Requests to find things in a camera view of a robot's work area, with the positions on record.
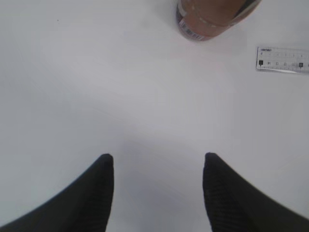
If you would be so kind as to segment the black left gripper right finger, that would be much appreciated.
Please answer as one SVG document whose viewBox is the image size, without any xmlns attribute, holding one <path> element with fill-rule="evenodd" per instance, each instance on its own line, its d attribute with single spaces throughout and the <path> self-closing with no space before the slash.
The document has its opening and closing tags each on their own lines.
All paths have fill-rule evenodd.
<svg viewBox="0 0 309 232">
<path fill-rule="evenodd" d="M 234 171 L 217 154 L 207 153 L 203 194 L 214 232 L 307 232 L 309 220 L 277 203 Z"/>
</svg>

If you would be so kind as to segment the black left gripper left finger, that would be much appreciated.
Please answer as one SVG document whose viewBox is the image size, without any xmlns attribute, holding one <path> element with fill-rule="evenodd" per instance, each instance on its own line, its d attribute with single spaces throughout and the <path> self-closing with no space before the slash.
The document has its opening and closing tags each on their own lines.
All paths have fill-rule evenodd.
<svg viewBox="0 0 309 232">
<path fill-rule="evenodd" d="M 103 154 L 59 194 L 2 232 L 104 232 L 113 201 L 113 157 Z"/>
</svg>

